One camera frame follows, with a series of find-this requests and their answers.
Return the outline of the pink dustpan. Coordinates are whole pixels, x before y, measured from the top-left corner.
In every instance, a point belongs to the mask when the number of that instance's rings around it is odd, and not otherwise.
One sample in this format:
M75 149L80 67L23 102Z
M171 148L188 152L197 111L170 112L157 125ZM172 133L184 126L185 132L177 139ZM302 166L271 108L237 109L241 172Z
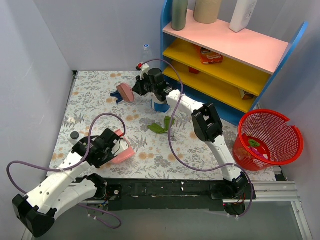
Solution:
M133 157L135 152L120 129L117 129L114 133L120 137L120 140L115 144L111 151L111 153L114 155L114 158L111 160L111 162L114 164L119 164Z

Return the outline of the pink hand brush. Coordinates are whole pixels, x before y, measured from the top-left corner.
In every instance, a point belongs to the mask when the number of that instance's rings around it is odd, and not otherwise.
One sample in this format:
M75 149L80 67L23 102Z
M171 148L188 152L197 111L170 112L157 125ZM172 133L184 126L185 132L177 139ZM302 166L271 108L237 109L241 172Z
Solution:
M132 88L127 83L121 83L116 87L118 93L120 94L120 100L127 103L133 103L135 96Z

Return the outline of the dark blue paper scrap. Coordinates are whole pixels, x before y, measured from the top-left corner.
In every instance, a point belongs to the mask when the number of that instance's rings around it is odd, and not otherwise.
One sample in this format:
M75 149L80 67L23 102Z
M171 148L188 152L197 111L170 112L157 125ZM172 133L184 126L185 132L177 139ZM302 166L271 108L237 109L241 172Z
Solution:
M113 98L116 98L116 104L119 104L120 102L122 102L124 99L122 97L122 95L120 94L120 92L118 90L116 90L115 92L110 93L110 96Z

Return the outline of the small green paper scrap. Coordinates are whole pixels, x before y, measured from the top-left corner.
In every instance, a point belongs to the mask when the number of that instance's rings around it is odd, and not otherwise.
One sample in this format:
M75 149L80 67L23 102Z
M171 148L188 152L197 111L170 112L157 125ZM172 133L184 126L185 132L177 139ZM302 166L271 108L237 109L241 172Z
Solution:
M170 116L165 116L164 118L164 130L169 131L170 127L175 123L175 119L172 119Z

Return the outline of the magenta paper scrap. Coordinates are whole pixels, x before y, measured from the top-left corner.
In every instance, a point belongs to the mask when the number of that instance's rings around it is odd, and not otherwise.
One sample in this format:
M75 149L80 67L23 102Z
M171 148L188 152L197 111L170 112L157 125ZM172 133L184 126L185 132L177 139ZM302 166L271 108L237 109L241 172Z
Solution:
M249 149L254 153L256 154L257 156L259 156L260 158L263 158L265 160L268 160L268 155L267 154L262 154L260 153L256 148L250 146Z

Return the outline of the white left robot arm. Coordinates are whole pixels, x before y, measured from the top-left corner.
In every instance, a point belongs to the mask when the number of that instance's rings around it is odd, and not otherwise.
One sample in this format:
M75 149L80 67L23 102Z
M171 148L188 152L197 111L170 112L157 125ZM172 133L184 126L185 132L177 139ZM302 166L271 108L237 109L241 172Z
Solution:
M104 199L108 183L96 173L85 176L76 186L70 185L90 167L100 168L129 147L123 136L110 129L93 140L73 131L68 140L73 148L58 171L32 191L12 200L17 218L35 238L46 234L59 216L82 201Z

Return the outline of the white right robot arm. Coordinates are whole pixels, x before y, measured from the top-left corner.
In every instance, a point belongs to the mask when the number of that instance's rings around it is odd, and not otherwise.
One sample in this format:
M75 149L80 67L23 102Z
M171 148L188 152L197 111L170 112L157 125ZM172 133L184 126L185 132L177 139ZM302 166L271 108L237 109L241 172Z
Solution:
M132 91L140 96L153 93L160 102L173 107L171 121L174 120L174 115L178 109L190 115L195 135L209 147L218 162L218 166L211 169L198 169L184 163L173 149L171 129L169 129L169 148L178 162L197 172L212 172L221 169L227 195L232 199L237 199L245 194L247 187L250 187L249 196L252 200L254 196L252 181L246 171L236 164L228 149L223 136L223 124L215 106L212 103L204 104L195 101L183 94L183 90L183 83L181 83L181 89L178 90L166 82L159 68L153 68L148 73L137 76L132 88Z

